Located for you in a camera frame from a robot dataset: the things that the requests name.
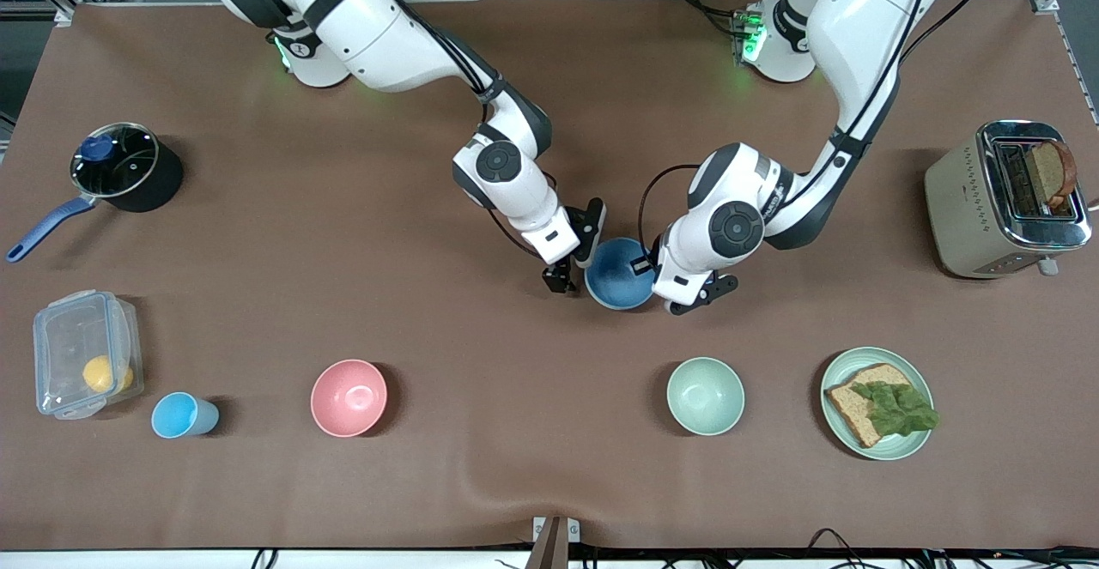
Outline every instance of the black pot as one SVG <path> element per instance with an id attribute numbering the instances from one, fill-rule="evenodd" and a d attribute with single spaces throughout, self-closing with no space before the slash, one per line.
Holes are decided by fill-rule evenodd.
<path id="1" fill-rule="evenodd" d="M 79 197 L 51 210 L 8 252 L 9 263 L 22 260 L 60 222 L 92 210 L 100 200 L 131 213 L 164 205 L 184 182 L 184 165 L 141 124 L 114 123 L 80 143 L 69 164 L 69 177 Z"/>

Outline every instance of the green plate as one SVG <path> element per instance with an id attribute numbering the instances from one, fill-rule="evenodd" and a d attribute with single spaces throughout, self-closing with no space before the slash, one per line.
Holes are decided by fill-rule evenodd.
<path id="1" fill-rule="evenodd" d="M 824 410 L 824 419 L 828 420 L 829 427 L 832 428 L 836 437 L 848 449 L 861 456 L 880 460 L 907 458 L 920 450 L 920 447 L 931 436 L 931 432 L 913 432 L 908 436 L 890 434 L 867 449 L 858 443 L 858 438 L 855 437 L 851 432 L 851 427 L 847 426 L 847 421 L 843 420 L 843 415 L 840 414 L 840 411 L 835 410 L 835 405 L 832 405 L 832 400 L 829 400 L 828 394 L 824 393 L 825 390 L 847 382 L 859 370 L 877 365 L 877 362 L 889 362 L 890 366 L 900 370 L 912 383 L 912 388 L 918 390 L 928 400 L 931 408 L 935 408 L 935 403 L 931 399 L 931 390 L 928 389 L 928 383 L 920 376 L 920 372 L 915 371 L 911 362 L 906 361 L 899 355 L 890 353 L 890 350 L 882 349 L 882 347 L 863 346 L 853 347 L 853 349 L 841 354 L 824 370 L 824 379 L 821 381 L 821 408 Z"/>

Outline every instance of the pot handle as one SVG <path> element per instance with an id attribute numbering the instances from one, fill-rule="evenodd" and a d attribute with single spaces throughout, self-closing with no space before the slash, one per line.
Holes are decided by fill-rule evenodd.
<path id="1" fill-rule="evenodd" d="M 31 253 L 31 249 L 34 249 L 36 245 L 42 243 L 42 239 L 44 239 L 46 235 L 54 232 L 54 228 L 62 224 L 63 221 L 68 220 L 68 217 L 74 216 L 74 214 L 86 213 L 88 210 L 95 209 L 98 200 L 98 198 L 90 197 L 90 194 L 79 194 L 79 197 L 73 198 L 73 200 L 67 201 L 57 209 L 51 210 L 51 212 L 38 222 L 38 225 L 35 225 L 30 233 L 26 233 L 23 241 L 20 241 L 15 244 L 15 247 L 9 249 L 4 259 L 9 263 L 19 263 L 23 259 L 23 257 L 26 257 L 27 253 Z"/>

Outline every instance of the blue lid knob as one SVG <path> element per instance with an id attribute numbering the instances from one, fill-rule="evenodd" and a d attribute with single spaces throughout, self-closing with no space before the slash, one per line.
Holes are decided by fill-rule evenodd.
<path id="1" fill-rule="evenodd" d="M 96 135 L 80 143 L 80 157 L 85 161 L 103 161 L 111 157 L 111 152 L 114 152 L 114 140 L 110 135 Z"/>

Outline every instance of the whole wheat bread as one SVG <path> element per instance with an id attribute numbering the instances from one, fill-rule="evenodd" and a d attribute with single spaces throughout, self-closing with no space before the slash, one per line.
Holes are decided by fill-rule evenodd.
<path id="1" fill-rule="evenodd" d="M 1056 210 L 1076 189 L 1076 159 L 1068 146 L 1047 140 L 1026 154 L 1026 169 L 1031 175 L 1037 201 Z"/>
<path id="2" fill-rule="evenodd" d="M 874 424 L 869 420 L 872 402 L 851 390 L 851 386 L 855 382 L 866 384 L 876 381 L 886 382 L 886 384 L 912 384 L 899 369 L 890 366 L 889 362 L 879 362 L 859 370 L 847 382 L 828 390 L 828 398 L 832 401 L 832 405 L 835 405 L 835 410 L 840 411 L 844 421 L 847 421 L 847 427 L 851 428 L 852 433 L 855 433 L 858 443 L 866 448 L 878 444 L 881 440 L 881 435 L 874 428 Z"/>

